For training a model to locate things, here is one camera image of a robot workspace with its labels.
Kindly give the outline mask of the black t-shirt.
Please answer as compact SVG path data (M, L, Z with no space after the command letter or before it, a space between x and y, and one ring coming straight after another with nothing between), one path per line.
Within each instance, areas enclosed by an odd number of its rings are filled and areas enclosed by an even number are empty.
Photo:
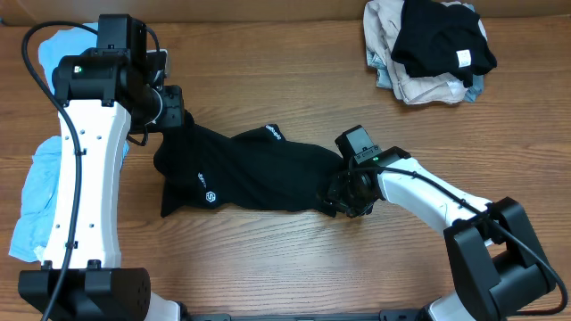
M343 160L319 145L287 140L276 124L228 137L187 113L183 126L164 132L153 164L165 178L162 217L185 206L215 210L226 204L333 217L335 207L321 196Z

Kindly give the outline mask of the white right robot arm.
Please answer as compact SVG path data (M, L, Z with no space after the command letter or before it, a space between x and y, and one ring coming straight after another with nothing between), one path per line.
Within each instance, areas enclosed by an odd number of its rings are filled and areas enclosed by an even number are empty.
M453 292L421 309L384 309L380 319L501 321L552 316L567 307L567 288L520 203L463 192L403 149L382 150L361 126L343 132L335 144L344 167L328 188L328 204L356 218L371 213L376 201L387 201L445 241Z

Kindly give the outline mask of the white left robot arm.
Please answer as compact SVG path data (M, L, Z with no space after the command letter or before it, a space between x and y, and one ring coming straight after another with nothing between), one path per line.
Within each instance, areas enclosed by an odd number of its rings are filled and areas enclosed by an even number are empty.
M124 144L181 127L182 91L165 84L168 55L148 51L142 21L103 14L95 36L45 88L62 134L57 203L41 267L18 291L45 320L181 321L185 306L154 293L146 269L121 265L117 208Z

